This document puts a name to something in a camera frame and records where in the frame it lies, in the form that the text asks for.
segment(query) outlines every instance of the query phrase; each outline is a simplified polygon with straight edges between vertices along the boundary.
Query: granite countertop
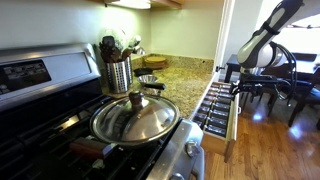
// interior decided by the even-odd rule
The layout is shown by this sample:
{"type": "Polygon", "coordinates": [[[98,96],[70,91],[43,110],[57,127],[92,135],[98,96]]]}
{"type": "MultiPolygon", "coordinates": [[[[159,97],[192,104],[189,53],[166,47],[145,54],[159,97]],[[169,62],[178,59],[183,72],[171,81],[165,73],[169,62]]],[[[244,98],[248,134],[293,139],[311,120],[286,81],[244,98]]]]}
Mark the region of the granite countertop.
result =
{"type": "MultiPolygon", "coordinates": [[[[161,96],[177,105],[180,110],[180,117],[186,119],[190,118],[212,79],[210,71],[174,66],[154,70],[153,75],[158,77],[158,82],[166,85],[166,89],[161,92],[161,96]]],[[[126,93],[113,94],[108,92],[107,89],[104,89],[104,93],[115,98],[122,98],[128,96],[129,92],[133,90],[141,90],[137,77],[133,77],[133,84],[126,93]]]]}

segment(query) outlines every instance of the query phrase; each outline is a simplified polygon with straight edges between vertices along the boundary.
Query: pot lid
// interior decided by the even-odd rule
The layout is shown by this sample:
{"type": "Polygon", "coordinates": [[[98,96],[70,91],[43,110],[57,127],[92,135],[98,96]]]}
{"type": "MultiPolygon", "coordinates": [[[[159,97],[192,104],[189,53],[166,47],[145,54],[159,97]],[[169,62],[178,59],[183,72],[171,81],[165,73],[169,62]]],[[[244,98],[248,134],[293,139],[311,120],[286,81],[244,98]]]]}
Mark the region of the pot lid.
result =
{"type": "Polygon", "coordinates": [[[129,97],[98,110],[93,116],[91,128],[102,141],[122,145],[139,144],[158,139],[169,132],[179,116],[179,109],[170,100],[144,96],[135,91],[129,97]]]}

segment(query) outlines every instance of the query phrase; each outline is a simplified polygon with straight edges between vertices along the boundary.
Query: under-cabinet light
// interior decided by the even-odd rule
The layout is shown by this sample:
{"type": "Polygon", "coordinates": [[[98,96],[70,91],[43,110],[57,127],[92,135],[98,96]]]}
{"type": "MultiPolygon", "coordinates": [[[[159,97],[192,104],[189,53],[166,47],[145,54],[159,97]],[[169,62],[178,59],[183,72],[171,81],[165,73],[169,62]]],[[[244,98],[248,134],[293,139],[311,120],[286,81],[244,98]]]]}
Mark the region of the under-cabinet light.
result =
{"type": "Polygon", "coordinates": [[[150,0],[118,0],[114,1],[111,4],[134,8],[134,9],[150,9],[150,0]]]}

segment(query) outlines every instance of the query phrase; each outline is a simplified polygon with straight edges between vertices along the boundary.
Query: wooden floor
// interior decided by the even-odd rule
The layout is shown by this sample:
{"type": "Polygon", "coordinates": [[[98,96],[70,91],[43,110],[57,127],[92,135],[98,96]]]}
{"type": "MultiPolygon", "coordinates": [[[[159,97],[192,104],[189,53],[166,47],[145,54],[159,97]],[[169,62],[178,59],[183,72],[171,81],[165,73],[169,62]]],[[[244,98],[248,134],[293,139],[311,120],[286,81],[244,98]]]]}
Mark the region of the wooden floor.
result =
{"type": "Polygon", "coordinates": [[[206,151],[205,179],[320,179],[320,108],[306,107],[288,128],[295,102],[287,107],[278,100],[267,117],[267,98],[247,102],[238,116],[237,142],[228,163],[206,151]]]}

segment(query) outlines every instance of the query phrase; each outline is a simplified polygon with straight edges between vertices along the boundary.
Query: utensil holder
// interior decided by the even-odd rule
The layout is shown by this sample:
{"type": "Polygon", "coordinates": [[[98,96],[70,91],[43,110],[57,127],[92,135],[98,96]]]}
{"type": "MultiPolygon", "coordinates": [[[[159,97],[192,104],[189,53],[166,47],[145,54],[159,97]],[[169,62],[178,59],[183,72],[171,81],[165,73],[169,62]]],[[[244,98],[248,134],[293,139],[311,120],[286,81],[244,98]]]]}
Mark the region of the utensil holder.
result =
{"type": "Polygon", "coordinates": [[[109,90],[112,93],[124,93],[129,90],[127,66],[125,61],[106,63],[109,90]]]}
{"type": "Polygon", "coordinates": [[[124,63],[126,64],[128,84],[131,85],[133,82],[131,57],[130,56],[127,57],[126,60],[124,61],[124,63]]]}

